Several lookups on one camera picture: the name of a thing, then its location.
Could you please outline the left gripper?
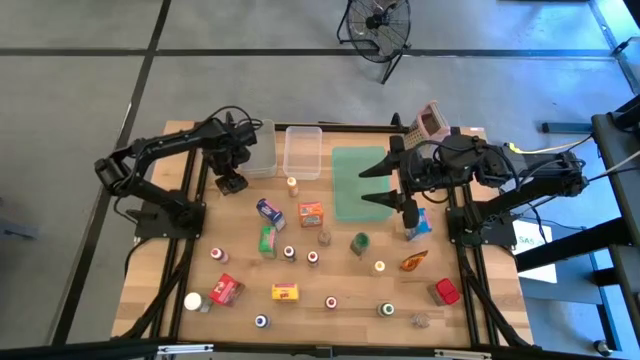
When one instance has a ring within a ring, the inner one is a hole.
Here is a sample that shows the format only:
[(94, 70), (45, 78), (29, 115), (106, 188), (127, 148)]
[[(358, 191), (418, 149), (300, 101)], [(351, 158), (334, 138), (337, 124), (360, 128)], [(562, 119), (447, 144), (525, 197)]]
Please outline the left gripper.
[(238, 143), (210, 143), (209, 167), (216, 175), (216, 185), (223, 196), (238, 193), (248, 186), (248, 181), (234, 170), (250, 159), (247, 146)]

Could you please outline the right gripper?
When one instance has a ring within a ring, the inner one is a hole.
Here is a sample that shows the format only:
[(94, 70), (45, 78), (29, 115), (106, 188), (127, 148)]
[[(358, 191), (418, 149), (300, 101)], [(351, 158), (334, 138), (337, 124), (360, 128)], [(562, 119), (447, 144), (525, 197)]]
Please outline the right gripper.
[(378, 163), (359, 173), (360, 178), (390, 176), (394, 170), (398, 177), (399, 189), (389, 192), (365, 194), (363, 201), (389, 207), (402, 215), (406, 229), (415, 228), (419, 222), (417, 201), (413, 194), (430, 191), (435, 188), (434, 181), (428, 180), (428, 165), (422, 158), (421, 149), (426, 145), (435, 145), (433, 140), (424, 140), (413, 148), (406, 149), (399, 135), (390, 137), (390, 152)]

